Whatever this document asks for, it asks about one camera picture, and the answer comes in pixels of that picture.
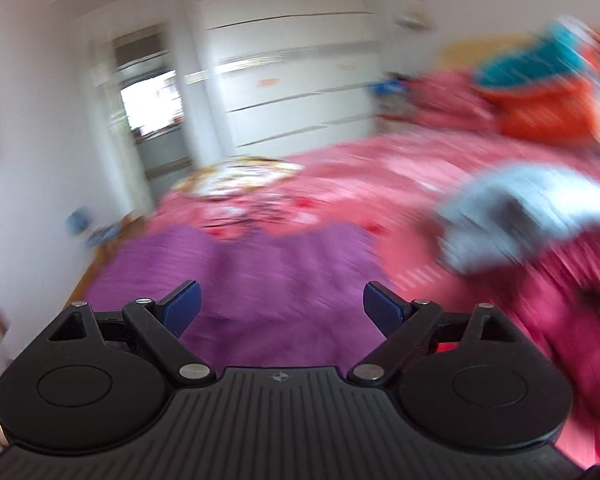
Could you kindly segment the light blue down jacket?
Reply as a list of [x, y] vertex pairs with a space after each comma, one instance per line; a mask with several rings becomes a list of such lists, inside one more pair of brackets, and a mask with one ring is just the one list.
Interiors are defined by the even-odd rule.
[[600, 226], [600, 181], [567, 166], [516, 162], [473, 178], [436, 217], [440, 262], [476, 275]]

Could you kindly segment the wall lamp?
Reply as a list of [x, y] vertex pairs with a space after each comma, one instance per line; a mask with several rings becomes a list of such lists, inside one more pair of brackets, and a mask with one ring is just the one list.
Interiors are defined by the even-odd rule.
[[426, 11], [426, 0], [403, 0], [403, 6], [394, 21], [406, 29], [429, 30], [431, 22]]

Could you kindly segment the dark red down jacket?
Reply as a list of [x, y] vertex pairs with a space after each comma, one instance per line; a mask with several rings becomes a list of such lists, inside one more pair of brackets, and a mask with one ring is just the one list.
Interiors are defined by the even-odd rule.
[[573, 390], [559, 444], [588, 467], [600, 463], [600, 228], [556, 243], [521, 264], [468, 280], [479, 301], [499, 307], [564, 373]]

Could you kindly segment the blue box on nightstand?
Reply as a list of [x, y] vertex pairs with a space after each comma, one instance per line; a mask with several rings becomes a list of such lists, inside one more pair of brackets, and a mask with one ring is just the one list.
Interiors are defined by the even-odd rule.
[[370, 91], [376, 99], [389, 99], [390, 96], [406, 96], [408, 83], [401, 78], [388, 78], [370, 85]]

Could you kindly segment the pink bed blanket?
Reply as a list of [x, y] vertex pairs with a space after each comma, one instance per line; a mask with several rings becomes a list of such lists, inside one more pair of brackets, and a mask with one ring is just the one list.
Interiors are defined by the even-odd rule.
[[178, 192], [166, 196], [151, 221], [161, 232], [177, 224], [219, 240], [247, 231], [239, 211], [274, 214], [264, 222], [271, 235], [299, 233], [344, 221], [375, 237], [385, 281], [404, 298], [425, 296], [463, 311], [478, 302], [468, 280], [439, 260], [440, 231], [434, 213], [479, 174], [511, 162], [567, 166], [600, 181], [600, 158], [542, 148], [505, 138], [419, 131], [386, 134], [305, 154], [304, 169], [275, 188], [239, 200], [206, 204]]

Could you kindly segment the pink folded quilt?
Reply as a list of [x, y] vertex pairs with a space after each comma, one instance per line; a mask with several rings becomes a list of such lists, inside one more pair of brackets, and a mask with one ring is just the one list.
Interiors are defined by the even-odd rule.
[[407, 85], [406, 119], [430, 129], [496, 133], [493, 107], [474, 87], [471, 70], [434, 70]]

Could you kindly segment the orange folded quilt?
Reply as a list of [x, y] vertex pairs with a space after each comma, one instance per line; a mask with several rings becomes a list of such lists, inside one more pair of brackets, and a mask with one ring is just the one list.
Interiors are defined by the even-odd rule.
[[503, 136], [561, 146], [600, 149], [600, 33], [588, 48], [583, 74], [532, 82], [513, 89], [475, 87], [498, 115]]

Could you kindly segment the patterned yellow pillow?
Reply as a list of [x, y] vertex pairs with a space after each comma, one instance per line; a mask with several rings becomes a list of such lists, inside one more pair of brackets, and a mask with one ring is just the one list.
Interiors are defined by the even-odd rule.
[[228, 200], [295, 177], [304, 169], [283, 159], [234, 156], [194, 171], [172, 186], [174, 192], [200, 200]]

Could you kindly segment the white sliding wardrobe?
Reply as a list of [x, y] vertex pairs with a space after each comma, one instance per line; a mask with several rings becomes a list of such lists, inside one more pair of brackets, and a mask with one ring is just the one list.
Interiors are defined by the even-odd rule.
[[377, 0], [193, 0], [232, 154], [365, 138], [382, 75]]

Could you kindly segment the purple down jacket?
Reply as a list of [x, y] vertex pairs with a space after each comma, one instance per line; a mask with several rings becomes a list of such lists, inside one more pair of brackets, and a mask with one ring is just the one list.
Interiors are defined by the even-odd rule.
[[347, 370], [382, 341], [363, 311], [366, 283], [385, 277], [376, 248], [375, 237], [351, 223], [238, 240], [177, 224], [125, 243], [85, 299], [96, 311], [114, 311], [196, 281], [201, 311], [181, 341], [216, 370]]

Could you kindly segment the yellow padded headboard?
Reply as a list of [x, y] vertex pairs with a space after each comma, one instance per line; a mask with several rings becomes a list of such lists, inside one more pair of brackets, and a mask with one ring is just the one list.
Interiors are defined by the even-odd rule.
[[506, 32], [452, 41], [440, 49], [434, 58], [434, 68], [470, 70], [492, 56], [528, 44], [535, 37], [534, 32]]

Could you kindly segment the teal dotted folded quilt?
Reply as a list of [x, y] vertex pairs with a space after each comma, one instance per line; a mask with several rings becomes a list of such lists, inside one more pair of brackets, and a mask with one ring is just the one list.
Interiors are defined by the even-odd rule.
[[481, 64], [476, 83], [481, 88], [504, 90], [583, 74], [591, 65], [585, 59], [586, 50], [597, 46], [598, 35], [592, 27], [571, 16], [561, 16], [549, 22], [528, 44]]

